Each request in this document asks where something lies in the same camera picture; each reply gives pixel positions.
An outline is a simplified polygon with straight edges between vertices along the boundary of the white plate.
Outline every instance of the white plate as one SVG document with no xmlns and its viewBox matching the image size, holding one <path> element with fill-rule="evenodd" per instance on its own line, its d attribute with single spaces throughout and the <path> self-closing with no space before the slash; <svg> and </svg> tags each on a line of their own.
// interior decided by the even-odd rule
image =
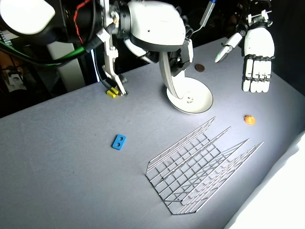
<svg viewBox="0 0 305 229">
<path fill-rule="evenodd" d="M 199 114 L 210 109 L 213 104 L 213 96 L 207 86 L 188 77 L 185 77 L 183 84 L 187 90 L 182 99 L 174 97 L 168 89 L 166 91 L 167 97 L 175 108 L 188 114 Z"/>
</svg>

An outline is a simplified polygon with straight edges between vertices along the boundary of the blue block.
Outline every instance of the blue block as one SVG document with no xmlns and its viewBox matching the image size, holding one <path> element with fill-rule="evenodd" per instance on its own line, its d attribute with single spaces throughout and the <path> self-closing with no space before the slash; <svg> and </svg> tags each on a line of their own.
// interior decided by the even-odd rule
<svg viewBox="0 0 305 229">
<path fill-rule="evenodd" d="M 112 147 L 114 149 L 121 150 L 125 143 L 125 140 L 126 140 L 126 137 L 124 135 L 117 135 Z"/>
</svg>

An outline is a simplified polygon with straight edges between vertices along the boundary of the yellow connector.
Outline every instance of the yellow connector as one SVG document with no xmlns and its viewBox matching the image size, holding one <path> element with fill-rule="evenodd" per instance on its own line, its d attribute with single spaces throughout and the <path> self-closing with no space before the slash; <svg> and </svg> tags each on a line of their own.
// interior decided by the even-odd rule
<svg viewBox="0 0 305 229">
<path fill-rule="evenodd" d="M 118 95 L 120 92 L 118 90 L 116 90 L 114 87 L 110 88 L 110 90 L 115 93 L 116 95 Z"/>
<path fill-rule="evenodd" d="M 116 94 L 110 90 L 107 91 L 107 95 L 109 95 L 112 99 L 114 99 L 116 97 Z"/>
</svg>

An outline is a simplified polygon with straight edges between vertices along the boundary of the gray table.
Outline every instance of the gray table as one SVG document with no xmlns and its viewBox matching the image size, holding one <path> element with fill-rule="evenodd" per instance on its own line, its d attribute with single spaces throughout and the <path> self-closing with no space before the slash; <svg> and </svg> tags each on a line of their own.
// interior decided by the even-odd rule
<svg viewBox="0 0 305 229">
<path fill-rule="evenodd" d="M 240 49 L 213 62 L 221 42 L 196 48 L 187 69 L 213 93 L 203 114 L 173 108 L 151 64 L 125 74 L 127 98 L 96 83 L 0 119 L 0 228 L 222 228 L 304 128 L 305 98 L 275 74 L 269 93 L 242 92 Z M 201 211 L 172 216 L 144 176 L 147 162 L 214 116 L 208 136 L 232 126 L 219 148 L 248 137 L 243 150 L 265 144 Z M 122 151 L 111 148 L 117 134 L 127 136 Z"/>
</svg>

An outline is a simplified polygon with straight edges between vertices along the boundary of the wire rack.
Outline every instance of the wire rack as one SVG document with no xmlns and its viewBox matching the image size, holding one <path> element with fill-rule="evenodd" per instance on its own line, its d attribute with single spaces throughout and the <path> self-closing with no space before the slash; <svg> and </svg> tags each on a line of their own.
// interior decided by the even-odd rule
<svg viewBox="0 0 305 229">
<path fill-rule="evenodd" d="M 232 157 L 249 139 L 220 151 L 204 133 L 215 117 L 153 158 L 146 176 L 174 215 L 199 211 L 229 177 L 263 144 Z"/>
</svg>

